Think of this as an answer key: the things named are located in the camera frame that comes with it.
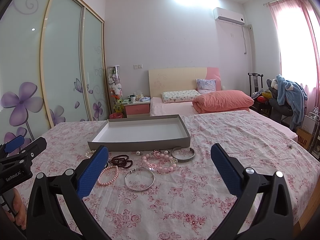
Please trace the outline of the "person's left hand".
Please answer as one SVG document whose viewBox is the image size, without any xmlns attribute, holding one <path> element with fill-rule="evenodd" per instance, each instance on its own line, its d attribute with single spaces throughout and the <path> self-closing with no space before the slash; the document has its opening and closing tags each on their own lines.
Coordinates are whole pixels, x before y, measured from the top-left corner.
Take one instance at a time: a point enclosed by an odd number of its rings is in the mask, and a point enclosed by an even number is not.
<svg viewBox="0 0 320 240">
<path fill-rule="evenodd" d="M 13 188 L 4 196 L 10 210 L 10 212 L 5 212 L 7 217 L 11 222 L 15 223 L 17 227 L 20 227 L 21 230 L 25 230 L 27 223 L 27 208 L 23 204 L 19 192 L 16 188 Z"/>
</svg>

